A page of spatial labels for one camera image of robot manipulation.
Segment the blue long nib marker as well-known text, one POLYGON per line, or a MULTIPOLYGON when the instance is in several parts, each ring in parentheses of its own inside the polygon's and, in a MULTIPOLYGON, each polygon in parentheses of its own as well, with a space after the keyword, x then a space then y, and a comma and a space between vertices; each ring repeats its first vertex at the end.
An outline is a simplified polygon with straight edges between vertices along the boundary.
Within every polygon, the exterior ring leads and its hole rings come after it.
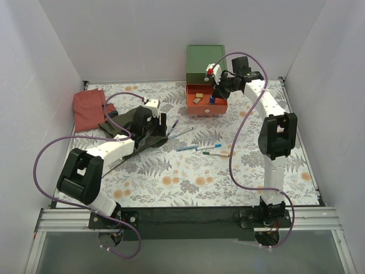
POLYGON ((181 132, 179 132, 179 133, 177 133, 177 134, 174 134, 174 135, 172 135, 172 136, 169 136, 169 138, 168 138, 168 139, 174 139, 174 138, 177 138, 177 137, 179 137, 179 136, 181 136, 181 135, 186 134, 187 132, 192 131, 193 129, 194 129, 193 127, 191 127, 191 128, 187 128, 187 129, 186 129, 186 130, 184 130, 184 131, 181 131, 181 132))

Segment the red drawer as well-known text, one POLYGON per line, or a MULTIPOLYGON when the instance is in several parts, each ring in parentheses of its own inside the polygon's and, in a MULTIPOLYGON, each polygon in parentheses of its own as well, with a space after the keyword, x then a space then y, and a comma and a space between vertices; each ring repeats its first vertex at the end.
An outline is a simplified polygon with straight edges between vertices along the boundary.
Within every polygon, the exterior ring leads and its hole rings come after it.
POLYGON ((209 84, 187 84, 186 85, 186 104, 188 115, 222 115, 228 109, 228 103, 224 99, 216 99, 216 104, 209 104, 209 98, 213 93, 213 87, 209 84), (196 93, 202 93, 204 97, 198 104, 193 100, 196 93))

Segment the green red yellow drawer box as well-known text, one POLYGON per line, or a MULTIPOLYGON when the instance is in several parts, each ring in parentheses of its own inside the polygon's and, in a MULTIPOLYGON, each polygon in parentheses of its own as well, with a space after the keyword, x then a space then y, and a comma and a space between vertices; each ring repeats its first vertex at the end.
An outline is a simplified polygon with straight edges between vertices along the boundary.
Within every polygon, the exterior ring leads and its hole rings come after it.
POLYGON ((186 58, 186 83, 211 84, 204 81, 206 68, 226 54, 224 45, 188 45, 186 58))

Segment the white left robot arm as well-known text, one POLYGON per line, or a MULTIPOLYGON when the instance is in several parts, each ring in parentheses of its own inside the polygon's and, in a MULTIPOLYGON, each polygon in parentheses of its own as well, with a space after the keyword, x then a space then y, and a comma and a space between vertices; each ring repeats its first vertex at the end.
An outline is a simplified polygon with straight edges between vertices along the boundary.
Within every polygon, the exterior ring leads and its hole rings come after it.
POLYGON ((87 150, 71 150, 56 186, 59 192, 102 213, 102 222, 108 228, 116 228, 121 223, 121 206, 101 191, 103 168, 167 141, 167 115, 164 112, 154 117, 150 108, 140 106, 125 125, 131 133, 128 140, 122 141, 124 135, 116 135, 114 142, 87 150))

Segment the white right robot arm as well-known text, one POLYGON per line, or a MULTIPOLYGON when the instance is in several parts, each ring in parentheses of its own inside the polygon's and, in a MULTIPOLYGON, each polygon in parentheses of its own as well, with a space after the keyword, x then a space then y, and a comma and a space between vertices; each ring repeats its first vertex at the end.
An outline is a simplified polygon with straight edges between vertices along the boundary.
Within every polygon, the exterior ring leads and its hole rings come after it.
POLYGON ((285 165, 295 147, 298 118, 277 103, 267 89, 265 69, 252 71, 250 59, 249 54, 238 53, 238 58, 232 59, 233 72, 222 70, 219 63, 209 64, 205 80, 213 81, 211 101, 217 98, 226 100, 231 93, 242 91, 251 100, 251 109, 257 110, 262 119, 258 146, 264 157, 265 177, 254 219, 265 227, 271 227, 285 215, 285 165))

